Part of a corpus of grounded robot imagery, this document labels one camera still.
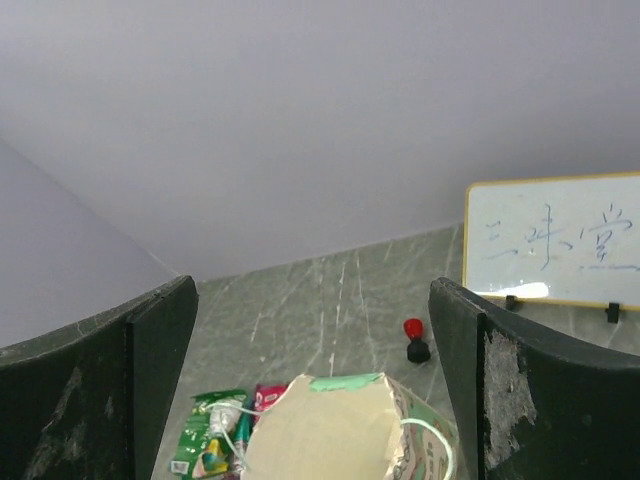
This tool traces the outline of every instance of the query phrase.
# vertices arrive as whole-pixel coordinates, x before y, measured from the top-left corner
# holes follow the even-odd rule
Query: beige paper bag
[[[300,375],[257,423],[242,479],[442,480],[445,446],[406,418],[435,426],[457,457],[455,427],[386,375]]]

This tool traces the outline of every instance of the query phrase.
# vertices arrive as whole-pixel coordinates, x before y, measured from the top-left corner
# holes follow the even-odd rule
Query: red and black object
[[[404,322],[404,333],[407,334],[411,343],[407,347],[407,360],[411,363],[425,363],[431,358],[429,345],[422,340],[424,326],[419,318],[410,318]]]

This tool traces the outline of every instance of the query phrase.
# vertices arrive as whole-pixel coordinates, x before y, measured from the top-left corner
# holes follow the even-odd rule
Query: whiteboard
[[[640,309],[640,172],[471,185],[464,240],[479,295]]]

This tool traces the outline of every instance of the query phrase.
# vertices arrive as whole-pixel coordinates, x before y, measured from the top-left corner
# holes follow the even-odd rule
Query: black whiteboard clip
[[[607,313],[607,322],[618,323],[620,320],[620,304],[609,302],[609,306],[604,310]]]
[[[515,295],[507,295],[507,298],[504,302],[504,308],[510,312],[515,312],[517,303],[518,300],[516,299]]]

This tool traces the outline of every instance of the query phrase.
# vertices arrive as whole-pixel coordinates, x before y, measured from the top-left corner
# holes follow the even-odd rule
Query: barcode
[[[189,462],[171,462],[171,473],[187,475],[189,473]]]

